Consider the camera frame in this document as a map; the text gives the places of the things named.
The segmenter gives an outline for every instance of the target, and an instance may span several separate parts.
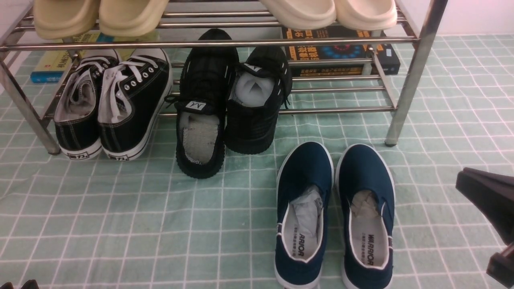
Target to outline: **book cover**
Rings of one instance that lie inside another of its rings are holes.
[[[119,41],[135,41],[135,42],[149,42],[158,41],[159,34],[157,30],[150,32],[141,37],[112,37],[105,35],[101,32],[88,32],[80,36],[74,37],[75,42],[81,43],[92,43],[92,42],[119,42]],[[127,60],[134,49],[118,49],[122,60]],[[79,52],[81,56],[84,56],[86,50]],[[50,83],[58,82],[64,71],[71,63],[71,58],[67,51],[47,51],[38,64],[34,68],[34,71],[30,74],[30,80],[33,83]]]
[[[368,31],[355,31],[342,26],[328,26],[316,30],[291,30],[282,27],[284,39],[326,39],[370,37]],[[315,61],[364,58],[367,45],[330,45],[330,46],[288,46],[285,48],[290,61]],[[400,60],[392,45],[377,45],[376,53],[386,75],[396,75],[400,68]],[[292,66],[294,77],[341,76],[362,74],[363,64],[318,64]]]

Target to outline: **blue canvas shoe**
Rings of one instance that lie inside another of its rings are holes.
[[[388,288],[393,276],[394,182],[370,146],[346,149],[336,169],[346,250],[342,277],[348,289]]]
[[[319,283],[333,179],[330,154],[317,142],[296,147],[279,170],[275,276],[288,289]]]

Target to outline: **metal shoe rack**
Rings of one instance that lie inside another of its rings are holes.
[[[381,37],[380,31],[374,31],[371,37],[368,38],[330,38],[330,39],[317,39],[317,40],[255,40],[255,41],[194,41],[194,42],[151,42],[151,43],[130,43],[130,42],[117,42],[117,43],[73,43],[73,39],[64,39],[63,43],[33,43],[33,44],[19,44],[20,38],[26,31],[35,31],[33,24],[32,9],[27,8],[24,13],[20,15],[18,20],[8,29],[8,31],[0,38],[0,83],[3,85],[6,92],[11,97],[14,104],[18,107],[22,115],[25,117],[29,125],[36,133],[38,139],[43,143],[48,153],[59,154],[60,149],[53,136],[48,132],[48,125],[53,119],[53,114],[61,97],[62,90],[66,85],[69,78],[70,71],[73,71],[80,61],[79,55],[76,51],[81,49],[121,49],[121,48],[185,48],[185,47],[202,47],[202,46],[237,46],[237,47],[256,47],[261,45],[355,45],[355,44],[368,44],[368,52],[365,58],[361,59],[346,59],[346,60],[331,60],[331,61],[294,61],[291,65],[309,65],[309,64],[334,64],[334,63],[347,63],[347,64],[363,64],[363,74],[358,76],[334,76],[334,77],[302,77],[294,78],[295,82],[301,81],[361,81],[361,80],[376,80],[376,86],[352,86],[340,88],[309,88],[309,89],[293,89],[293,94],[312,94],[312,93],[354,93],[354,92],[377,92],[382,91],[385,95],[388,105],[384,106],[359,106],[359,107],[333,107],[329,109],[289,109],[280,111],[281,114],[326,114],[326,113],[365,113],[365,112],[391,112],[393,114],[392,122],[387,133],[385,143],[387,146],[395,146],[398,142],[398,136],[401,132],[409,107],[412,103],[414,93],[416,92],[419,84],[421,74],[425,68],[427,58],[432,48],[432,44],[444,14],[444,10],[448,0],[431,0],[428,8],[428,13],[425,18],[423,27],[418,34],[411,27],[412,20],[403,8],[401,3],[398,3],[398,25],[401,25],[406,33],[406,37]],[[280,27],[280,23],[276,20],[262,20],[262,21],[219,21],[223,18],[237,18],[244,19],[246,17],[270,17],[272,16],[268,11],[230,11],[230,12],[185,12],[174,13],[166,12],[162,16],[162,21],[159,24],[159,29],[168,28],[250,28],[250,27]],[[191,19],[212,19],[210,22],[172,22],[173,19],[188,17]],[[388,84],[384,72],[380,66],[379,61],[373,53],[373,46],[384,43],[412,43],[415,53],[409,67],[409,71],[397,100],[392,97],[392,90]],[[12,73],[9,71],[9,64],[5,60],[10,52],[16,53],[16,57],[20,51],[35,51],[35,50],[68,50],[73,57],[73,62],[70,68],[65,72],[61,81],[57,86],[55,97],[48,103],[39,115],[30,100],[27,98],[19,83],[15,80]],[[378,70],[377,75],[371,75],[372,64],[375,64]],[[181,67],[180,63],[172,63],[173,67]],[[161,113],[161,117],[175,117],[174,113]]]

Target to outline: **green checkered mat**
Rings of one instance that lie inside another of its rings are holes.
[[[413,54],[392,77],[399,92]],[[188,50],[168,51],[185,60]],[[241,49],[244,59],[248,49]],[[14,104],[0,97],[0,282],[36,279],[41,288],[273,289],[276,173],[308,140],[337,160],[353,143],[373,145],[396,181],[392,288],[484,289],[501,286],[484,274],[503,247],[484,216],[454,188],[473,167],[514,174],[514,37],[437,38],[400,142],[383,141],[386,113],[281,116],[273,145],[247,156],[228,151],[207,180],[175,162],[175,120],[160,119],[138,160],[104,155],[70,162],[49,156]],[[33,52],[18,72],[34,106],[53,85],[34,85]],[[302,83],[298,87],[367,83]],[[292,107],[384,105],[378,93],[291,96]],[[329,206],[328,246],[319,288],[341,281],[343,222],[338,197]]]

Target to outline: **slipper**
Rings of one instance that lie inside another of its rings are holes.
[[[138,37],[154,30],[169,0],[102,0],[100,31],[120,37]]]
[[[385,30],[396,25],[394,0],[335,0],[337,20],[353,30]]]
[[[320,29],[336,20],[333,0],[260,0],[280,24],[293,30]]]
[[[43,39],[53,40],[88,32],[98,18],[100,0],[34,0],[34,25]]]

